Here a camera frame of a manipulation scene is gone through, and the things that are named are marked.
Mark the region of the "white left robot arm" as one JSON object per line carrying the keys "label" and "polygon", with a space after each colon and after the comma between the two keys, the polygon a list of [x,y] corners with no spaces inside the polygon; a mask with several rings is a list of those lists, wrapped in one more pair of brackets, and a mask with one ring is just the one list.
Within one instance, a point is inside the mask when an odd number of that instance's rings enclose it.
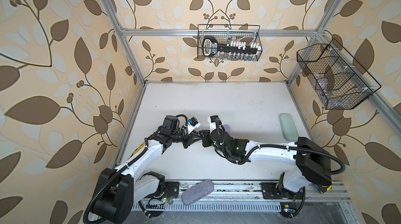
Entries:
{"label": "white left robot arm", "polygon": [[154,193],[163,195],[165,177],[145,169],[160,157],[173,143],[181,143],[185,148],[200,139],[196,128],[200,123],[195,117],[185,115],[167,115],[164,122],[124,163],[114,169],[106,168],[100,174],[95,191],[82,220],[91,224],[89,215],[96,215],[94,222],[100,224],[110,221],[123,223],[132,211],[146,196]]}

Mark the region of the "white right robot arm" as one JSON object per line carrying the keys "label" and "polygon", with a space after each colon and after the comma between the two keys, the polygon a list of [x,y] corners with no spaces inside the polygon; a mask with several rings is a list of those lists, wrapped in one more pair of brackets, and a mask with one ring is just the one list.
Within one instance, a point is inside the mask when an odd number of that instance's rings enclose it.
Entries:
{"label": "white right robot arm", "polygon": [[221,157],[236,165],[269,161],[291,165],[281,173],[278,193],[297,193],[309,184],[332,185],[332,175],[345,171],[345,164],[306,137],[284,144],[263,144],[248,139],[232,138],[222,129],[199,131],[203,146],[212,146]]}

